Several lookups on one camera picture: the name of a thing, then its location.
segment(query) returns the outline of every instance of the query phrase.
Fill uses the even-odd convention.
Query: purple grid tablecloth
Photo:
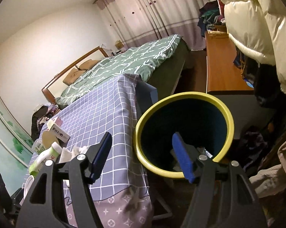
[[[74,145],[83,147],[99,143],[105,132],[112,134],[112,148],[101,177],[89,186],[94,201],[107,199],[130,186],[139,192],[140,197],[148,195],[146,173],[132,148],[136,125],[135,86],[138,80],[139,75],[119,75],[56,115],[63,121],[61,128],[71,135],[66,145],[70,151]],[[37,154],[33,154],[30,165],[36,157]],[[65,184],[64,195],[65,198],[70,197]]]

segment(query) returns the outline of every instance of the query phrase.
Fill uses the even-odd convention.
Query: brown pillow
[[[95,65],[98,64],[100,60],[87,60],[86,62],[82,63],[80,66],[79,66],[79,69],[81,70],[90,70],[92,69]]]
[[[85,70],[77,70],[73,68],[63,80],[63,83],[65,83],[67,86],[70,86],[85,72]]]

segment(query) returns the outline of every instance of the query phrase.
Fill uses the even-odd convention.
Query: wooden desk
[[[226,38],[215,38],[205,33],[207,52],[207,90],[209,94],[252,94],[233,61],[236,57],[234,43]]]
[[[235,133],[241,133],[251,125],[263,128],[274,114],[274,110],[262,108],[257,103],[253,89],[241,77],[233,61],[236,57],[234,43],[228,38],[215,38],[205,33],[207,52],[207,88],[229,108],[232,113]]]

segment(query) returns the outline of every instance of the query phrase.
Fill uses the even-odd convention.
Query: green bedding
[[[142,80],[147,82],[154,70],[174,54],[181,38],[182,36],[178,34],[171,35],[137,48],[132,47],[113,58],[103,59],[67,87],[61,96],[56,98],[56,103],[60,108],[65,108],[92,89],[120,74],[139,74]]]

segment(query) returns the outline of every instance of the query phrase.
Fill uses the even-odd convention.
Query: white bottle
[[[41,152],[41,154],[31,164],[31,166],[29,167],[29,174],[36,177],[44,163],[48,159],[52,159],[53,161],[55,161],[57,157],[62,153],[62,150],[63,149],[57,142],[52,143],[51,147]]]

